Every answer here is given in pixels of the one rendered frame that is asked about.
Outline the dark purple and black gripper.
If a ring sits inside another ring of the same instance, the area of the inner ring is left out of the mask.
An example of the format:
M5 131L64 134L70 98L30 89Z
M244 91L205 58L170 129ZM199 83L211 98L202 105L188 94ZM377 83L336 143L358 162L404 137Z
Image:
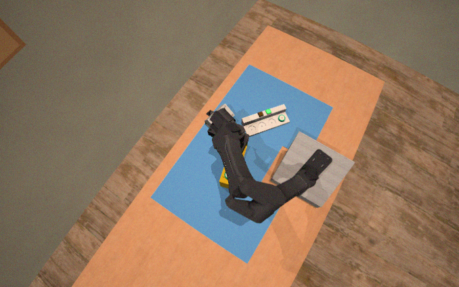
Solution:
M246 147L246 144L248 143L248 140L249 140L249 134L246 134L244 135L244 141L241 143L241 150L242 152L244 151L245 147Z

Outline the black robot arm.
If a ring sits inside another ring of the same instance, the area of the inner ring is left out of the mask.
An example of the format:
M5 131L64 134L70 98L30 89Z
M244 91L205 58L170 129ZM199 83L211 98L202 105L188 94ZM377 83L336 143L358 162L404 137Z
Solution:
M240 147L244 141L244 127L237 124L225 108L215 111L210 121L212 124L208 134L223 161L229 184L230 195L225 203L228 208L255 223L264 222L281 206L313 187L319 179L318 176L332 162L329 155L318 149L288 181L280 185L256 181L246 165ZM252 200L235 199L247 197Z

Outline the blue flat mat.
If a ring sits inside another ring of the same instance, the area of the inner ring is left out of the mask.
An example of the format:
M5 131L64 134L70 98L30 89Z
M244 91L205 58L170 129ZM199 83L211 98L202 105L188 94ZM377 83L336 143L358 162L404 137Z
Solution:
M333 109L251 65L214 111L223 104L239 125L244 117L286 106L289 123L249 137L244 159L260 182L282 146L289 149L299 131L317 140ZM224 165L208 129L204 123L151 198L248 264L279 209L264 222L255 223L227 207L229 189L219 183Z

